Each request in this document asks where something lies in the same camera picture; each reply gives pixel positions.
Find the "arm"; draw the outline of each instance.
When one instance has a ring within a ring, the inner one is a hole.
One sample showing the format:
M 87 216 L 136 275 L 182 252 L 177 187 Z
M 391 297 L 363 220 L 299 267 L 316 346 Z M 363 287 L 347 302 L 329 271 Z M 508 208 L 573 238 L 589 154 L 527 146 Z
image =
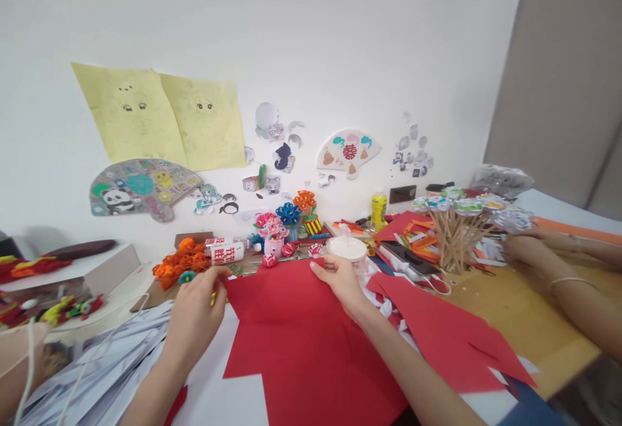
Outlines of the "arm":
M 225 314 L 227 290 L 218 278 L 226 267 L 211 267 L 183 284 L 170 312 L 167 339 L 160 358 L 143 380 L 128 407 L 122 426 L 161 426 L 177 394 L 216 335 Z M 211 297 L 218 285 L 214 306 Z
M 328 256 L 326 263 L 326 269 L 315 263 L 311 263 L 311 269 L 330 286 L 346 313 L 367 334 L 419 421 L 425 426 L 483 425 L 481 418 L 365 297 L 352 264 L 335 256 Z
M 555 280 L 580 276 L 544 243 L 528 236 L 505 241 L 505 252 L 534 268 L 549 287 Z M 551 294 L 575 325 L 598 347 L 622 361 L 622 311 L 587 282 L 563 280 L 553 284 Z
M 518 236 L 530 236 L 542 241 L 547 247 L 571 251 L 584 252 L 592 258 L 606 262 L 622 270 L 622 247 L 603 243 L 601 241 L 587 240 L 572 235 L 563 235 L 555 232 L 548 232 L 542 229 L 526 230 Z

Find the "fan-shaped artwork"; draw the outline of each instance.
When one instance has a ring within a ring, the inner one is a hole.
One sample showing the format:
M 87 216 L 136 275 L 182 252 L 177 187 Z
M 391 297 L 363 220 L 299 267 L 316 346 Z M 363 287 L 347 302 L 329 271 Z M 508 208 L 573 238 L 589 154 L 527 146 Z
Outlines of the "fan-shaped artwork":
M 163 159 L 130 159 L 107 167 L 91 183 L 94 216 L 148 212 L 158 222 L 173 219 L 171 206 L 201 186 L 192 170 Z
M 361 165 L 378 154 L 380 144 L 371 136 L 355 129 L 344 129 L 331 136 L 320 148 L 317 168 L 345 170 L 348 179 L 358 177 Z

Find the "cable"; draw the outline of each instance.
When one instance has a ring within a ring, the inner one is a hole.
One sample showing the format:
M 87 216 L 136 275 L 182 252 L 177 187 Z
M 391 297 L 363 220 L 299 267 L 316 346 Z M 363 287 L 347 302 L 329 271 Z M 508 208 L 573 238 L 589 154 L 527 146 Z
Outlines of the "cable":
M 26 388 L 21 395 L 19 406 L 17 407 L 17 413 L 15 413 L 15 421 L 13 426 L 19 426 L 21 423 L 21 416 L 24 413 L 24 405 L 30 395 L 30 388 L 32 387 L 32 380 L 34 379 L 34 318 L 30 318 L 28 323 L 28 379 L 26 380 Z
M 80 382 L 82 380 L 82 378 L 84 377 L 84 373 L 86 372 L 87 368 L 89 367 L 89 364 L 91 364 L 91 360 L 95 357 L 95 354 L 99 352 L 99 350 L 106 344 L 106 342 L 108 342 L 108 340 L 110 340 L 110 338 L 117 332 L 117 330 L 119 330 L 119 328 L 123 327 L 125 324 L 127 324 L 129 321 L 131 321 L 132 319 L 134 319 L 136 316 L 138 316 L 141 311 L 144 308 L 144 305 L 149 301 L 149 294 L 148 293 L 143 293 L 139 298 L 143 298 L 143 297 L 147 297 L 145 298 L 143 304 L 141 304 L 140 309 L 138 310 L 138 312 L 132 316 L 131 318 L 129 318 L 126 322 L 124 322 L 123 324 L 119 324 L 105 339 L 104 341 L 95 349 L 93 350 L 91 356 L 89 357 L 89 361 L 86 362 L 86 364 L 84 365 L 84 367 L 82 368 L 82 371 L 80 371 L 80 375 L 78 376 L 78 379 L 76 379 L 76 383 L 73 385 L 73 389 L 71 389 L 71 393 L 69 394 L 69 398 L 67 399 L 67 403 L 65 404 L 65 408 L 63 408 L 63 410 L 60 413 L 60 417 L 58 418 L 58 423 L 56 423 L 56 426 L 62 426 L 63 424 L 63 420 L 65 419 L 65 415 L 67 414 L 67 410 L 69 409 L 69 405 L 71 404 L 71 400 L 73 399 L 74 394 L 76 393 L 76 390 L 78 389 L 78 385 L 80 385 Z

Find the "hand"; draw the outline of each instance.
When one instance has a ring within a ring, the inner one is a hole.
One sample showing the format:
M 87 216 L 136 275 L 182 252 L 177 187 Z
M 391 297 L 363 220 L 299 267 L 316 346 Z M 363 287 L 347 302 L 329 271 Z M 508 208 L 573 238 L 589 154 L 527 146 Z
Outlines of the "hand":
M 542 277 L 561 278 L 573 273 L 572 268 L 562 258 L 537 238 L 522 235 L 509 236 L 503 244 L 503 251 L 509 258 L 523 261 L 536 268 Z
M 328 255 L 325 257 L 325 264 L 326 269 L 315 262 L 311 262 L 310 267 L 322 282 L 330 286 L 348 316 L 355 319 L 353 315 L 371 303 L 361 290 L 352 263 L 347 259 Z
M 574 251 L 577 248 L 577 243 L 571 236 L 562 235 L 556 232 L 549 232 L 548 230 L 544 230 L 540 227 L 519 232 L 514 236 L 529 236 L 537 238 L 549 248 L 558 250 Z
M 229 275 L 228 268 L 213 266 L 179 289 L 162 353 L 162 358 L 175 368 L 189 373 L 212 342 L 227 302 L 227 289 L 220 279 Z M 211 306 L 214 287 L 216 298 Z

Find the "red ornament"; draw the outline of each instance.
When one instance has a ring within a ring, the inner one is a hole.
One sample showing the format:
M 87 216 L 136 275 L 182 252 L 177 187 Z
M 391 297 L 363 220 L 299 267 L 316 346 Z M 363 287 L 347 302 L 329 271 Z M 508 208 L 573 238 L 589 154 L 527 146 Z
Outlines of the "red ornament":
M 352 159 L 354 159 L 355 155 L 356 155 L 356 146 L 353 144 L 346 144 L 343 149 L 343 156 L 348 161 L 351 161 Z
M 293 256 L 295 252 L 296 252 L 296 246 L 293 243 L 285 243 L 283 245 L 282 253 L 283 253 L 283 256 L 285 256 L 286 258 Z
M 264 254 L 261 262 L 264 264 L 264 267 L 275 267 L 279 263 L 279 259 L 272 252 L 271 254 Z
M 309 246 L 309 256 L 311 256 L 312 258 L 321 253 L 322 253 L 322 245 L 320 245 L 319 243 L 314 243 L 313 245 Z

